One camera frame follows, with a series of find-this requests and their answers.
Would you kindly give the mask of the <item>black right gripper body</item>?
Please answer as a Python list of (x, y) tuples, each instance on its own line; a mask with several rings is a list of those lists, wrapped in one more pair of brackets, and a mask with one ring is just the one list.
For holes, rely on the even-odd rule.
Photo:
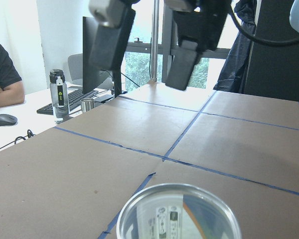
[(203, 12), (211, 15), (227, 14), (231, 0), (165, 0), (164, 4), (178, 12)]

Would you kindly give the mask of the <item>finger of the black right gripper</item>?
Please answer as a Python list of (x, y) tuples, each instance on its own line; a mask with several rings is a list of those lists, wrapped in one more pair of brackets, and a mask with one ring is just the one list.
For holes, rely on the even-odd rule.
[(90, 61), (102, 70), (121, 67), (136, 12), (135, 0), (91, 0), (89, 11), (98, 26)]
[(179, 47), (165, 85), (184, 91), (202, 54), (217, 48), (227, 17), (226, 7), (201, 7), (201, 11), (173, 11)]

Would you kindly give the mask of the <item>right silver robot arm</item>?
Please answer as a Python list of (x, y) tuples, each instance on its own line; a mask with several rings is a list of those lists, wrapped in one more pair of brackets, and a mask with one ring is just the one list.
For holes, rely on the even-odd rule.
[[(92, 0), (89, 11), (98, 23), (92, 42), (90, 62), (100, 70), (120, 71), (128, 38), (136, 15), (135, 0)], [(166, 0), (178, 28), (179, 49), (165, 84), (185, 90), (198, 58), (207, 50), (215, 50), (227, 15), (245, 37), (271, 47), (290, 46), (298, 39), (272, 41), (257, 38), (245, 31), (235, 18), (229, 0)], [(299, 33), (299, 0), (290, 10), (290, 25)]]

